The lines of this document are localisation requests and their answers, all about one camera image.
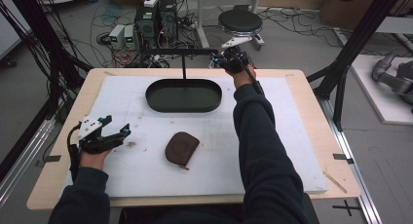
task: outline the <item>brown wallet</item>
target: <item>brown wallet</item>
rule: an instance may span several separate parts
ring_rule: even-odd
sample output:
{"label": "brown wallet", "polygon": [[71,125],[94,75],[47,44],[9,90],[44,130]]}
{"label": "brown wallet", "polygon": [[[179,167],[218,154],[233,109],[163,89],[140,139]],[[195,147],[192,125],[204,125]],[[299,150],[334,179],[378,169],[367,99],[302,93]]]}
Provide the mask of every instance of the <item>brown wallet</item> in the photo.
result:
{"label": "brown wallet", "polygon": [[187,132],[176,133],[169,141],[165,149],[168,161],[188,169],[186,165],[200,144],[200,140]]}

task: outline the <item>round stool seat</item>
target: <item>round stool seat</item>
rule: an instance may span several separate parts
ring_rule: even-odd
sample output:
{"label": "round stool seat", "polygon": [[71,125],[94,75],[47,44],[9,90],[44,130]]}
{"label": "round stool seat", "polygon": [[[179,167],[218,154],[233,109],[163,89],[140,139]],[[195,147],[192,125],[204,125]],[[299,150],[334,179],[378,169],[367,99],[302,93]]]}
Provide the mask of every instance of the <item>round stool seat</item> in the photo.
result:
{"label": "round stool seat", "polygon": [[218,25],[235,35],[255,35],[261,31],[262,19],[250,11],[230,10],[219,15]]}

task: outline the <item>black sleeve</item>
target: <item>black sleeve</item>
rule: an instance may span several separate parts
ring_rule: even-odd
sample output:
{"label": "black sleeve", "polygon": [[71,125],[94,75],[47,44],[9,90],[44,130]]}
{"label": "black sleeve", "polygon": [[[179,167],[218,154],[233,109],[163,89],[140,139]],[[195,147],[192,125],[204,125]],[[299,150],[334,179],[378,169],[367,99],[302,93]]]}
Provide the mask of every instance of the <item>black sleeve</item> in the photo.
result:
{"label": "black sleeve", "polygon": [[303,207],[303,184],[276,132],[270,102],[252,85],[239,87],[234,97],[245,187],[244,223],[309,223]]}
{"label": "black sleeve", "polygon": [[109,197],[105,194],[108,175],[95,168],[79,168],[73,185],[67,186],[49,223],[104,224],[109,222]]}

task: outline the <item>black jacket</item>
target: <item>black jacket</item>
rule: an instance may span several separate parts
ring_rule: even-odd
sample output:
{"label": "black jacket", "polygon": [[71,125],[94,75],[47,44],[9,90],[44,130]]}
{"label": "black jacket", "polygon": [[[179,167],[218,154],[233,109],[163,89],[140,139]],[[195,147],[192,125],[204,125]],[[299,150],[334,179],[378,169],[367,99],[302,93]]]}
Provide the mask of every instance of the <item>black jacket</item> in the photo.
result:
{"label": "black jacket", "polygon": [[[276,132],[273,108],[252,85],[236,90],[234,125],[240,140],[240,171],[245,187],[243,223],[308,223],[303,184]],[[107,174],[80,168],[52,212],[50,223],[108,223]],[[213,209],[183,209],[155,223],[239,223]]]}

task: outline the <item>black oval tray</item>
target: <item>black oval tray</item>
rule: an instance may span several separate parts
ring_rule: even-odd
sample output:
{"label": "black oval tray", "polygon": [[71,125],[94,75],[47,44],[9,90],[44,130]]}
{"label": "black oval tray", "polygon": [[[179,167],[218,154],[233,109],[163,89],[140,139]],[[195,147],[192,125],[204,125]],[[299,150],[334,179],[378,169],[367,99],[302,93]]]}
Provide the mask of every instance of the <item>black oval tray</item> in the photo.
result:
{"label": "black oval tray", "polygon": [[221,88],[204,79],[164,79],[146,90],[148,105],[159,112],[201,113],[221,103]]}

